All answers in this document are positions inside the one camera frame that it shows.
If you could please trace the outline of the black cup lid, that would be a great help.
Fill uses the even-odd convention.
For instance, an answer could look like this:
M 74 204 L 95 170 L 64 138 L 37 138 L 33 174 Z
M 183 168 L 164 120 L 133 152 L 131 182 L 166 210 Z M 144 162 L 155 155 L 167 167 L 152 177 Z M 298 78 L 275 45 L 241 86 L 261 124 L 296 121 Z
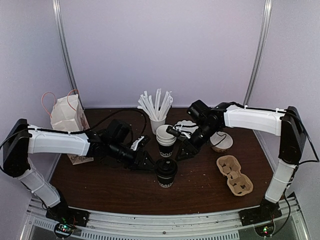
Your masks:
M 159 176 L 171 177 L 178 172 L 178 165 L 171 158 L 161 158 L 156 162 L 155 172 Z

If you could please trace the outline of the stack of paper cups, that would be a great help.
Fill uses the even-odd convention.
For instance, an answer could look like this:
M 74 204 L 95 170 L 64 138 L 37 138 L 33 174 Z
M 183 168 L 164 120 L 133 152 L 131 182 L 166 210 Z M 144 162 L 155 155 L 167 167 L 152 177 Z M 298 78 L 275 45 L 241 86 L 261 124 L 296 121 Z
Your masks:
M 177 137 L 168 133 L 167 128 L 172 128 L 172 125 L 164 124 L 156 129 L 156 140 L 159 153 L 163 158 L 169 158 L 173 151 Z

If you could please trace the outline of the cardboard cup carrier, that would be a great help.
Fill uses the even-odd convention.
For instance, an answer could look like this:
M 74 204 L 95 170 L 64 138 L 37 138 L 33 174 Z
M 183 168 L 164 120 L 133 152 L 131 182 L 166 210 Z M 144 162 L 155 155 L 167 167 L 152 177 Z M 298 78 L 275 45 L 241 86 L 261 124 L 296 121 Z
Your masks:
M 241 172 L 241 165 L 233 155 L 224 155 L 216 160 L 220 173 L 227 177 L 227 186 L 232 194 L 242 197 L 251 193 L 254 189 L 252 181 Z

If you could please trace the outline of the white paper bag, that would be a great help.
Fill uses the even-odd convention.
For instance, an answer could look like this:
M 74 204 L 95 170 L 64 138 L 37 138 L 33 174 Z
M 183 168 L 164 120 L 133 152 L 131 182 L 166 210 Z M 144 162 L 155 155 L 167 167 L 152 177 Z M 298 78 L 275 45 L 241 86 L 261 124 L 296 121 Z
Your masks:
M 71 90 L 65 97 L 54 98 L 52 111 L 46 112 L 53 130 L 77 132 L 90 128 L 77 89 Z

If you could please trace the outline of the single black paper cup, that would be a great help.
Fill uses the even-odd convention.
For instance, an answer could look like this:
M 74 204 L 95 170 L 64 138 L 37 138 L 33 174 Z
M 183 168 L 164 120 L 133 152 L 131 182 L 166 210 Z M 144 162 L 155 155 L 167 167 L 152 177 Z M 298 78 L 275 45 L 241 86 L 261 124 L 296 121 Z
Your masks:
M 157 182 L 162 188 L 169 188 L 173 185 L 176 174 L 156 174 Z

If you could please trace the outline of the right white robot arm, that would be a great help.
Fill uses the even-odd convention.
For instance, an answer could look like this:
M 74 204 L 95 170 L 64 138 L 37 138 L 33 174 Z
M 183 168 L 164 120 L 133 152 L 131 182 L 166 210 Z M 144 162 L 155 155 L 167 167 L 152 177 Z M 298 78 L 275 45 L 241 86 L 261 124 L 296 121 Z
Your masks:
M 293 106 L 266 110 L 236 102 L 209 107 L 199 99 L 190 105 L 187 113 L 198 128 L 181 143 L 175 157 L 177 161 L 195 157 L 210 137 L 223 128 L 250 129 L 280 137 L 279 161 L 264 195 L 266 202 L 256 210 L 259 220 L 268 220 L 276 212 L 274 204 L 281 199 L 302 158 L 307 132 L 298 110 Z

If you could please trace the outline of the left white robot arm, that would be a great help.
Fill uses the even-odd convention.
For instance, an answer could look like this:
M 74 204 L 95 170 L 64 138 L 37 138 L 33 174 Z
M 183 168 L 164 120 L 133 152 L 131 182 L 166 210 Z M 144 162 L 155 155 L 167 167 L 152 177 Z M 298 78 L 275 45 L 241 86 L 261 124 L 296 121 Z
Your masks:
M 155 170 L 155 162 L 143 149 L 150 140 L 147 135 L 139 137 L 131 146 L 124 144 L 131 129 L 126 122 L 114 119 L 98 132 L 89 129 L 69 132 L 38 128 L 22 118 L 2 144 L 2 169 L 38 196 L 61 222 L 67 222 L 72 218 L 71 209 L 64 202 L 63 195 L 36 170 L 29 155 L 55 153 L 87 158 L 111 157 L 130 170 Z

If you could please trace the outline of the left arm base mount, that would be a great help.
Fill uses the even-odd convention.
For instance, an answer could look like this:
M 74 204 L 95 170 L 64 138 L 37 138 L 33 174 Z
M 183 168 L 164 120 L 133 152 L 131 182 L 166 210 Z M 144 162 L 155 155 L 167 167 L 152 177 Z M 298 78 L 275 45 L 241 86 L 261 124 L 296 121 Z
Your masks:
M 70 208 L 67 204 L 60 202 L 58 205 L 49 207 L 46 211 L 48 219 L 69 226 L 86 227 L 90 213 L 86 210 Z

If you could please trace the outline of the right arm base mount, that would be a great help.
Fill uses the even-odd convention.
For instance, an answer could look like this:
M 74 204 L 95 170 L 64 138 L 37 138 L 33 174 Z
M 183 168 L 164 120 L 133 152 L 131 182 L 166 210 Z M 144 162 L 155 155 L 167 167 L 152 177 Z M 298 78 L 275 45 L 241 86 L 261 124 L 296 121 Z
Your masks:
M 282 216 L 280 209 L 269 210 L 263 207 L 243 209 L 238 212 L 242 226 L 256 225 Z

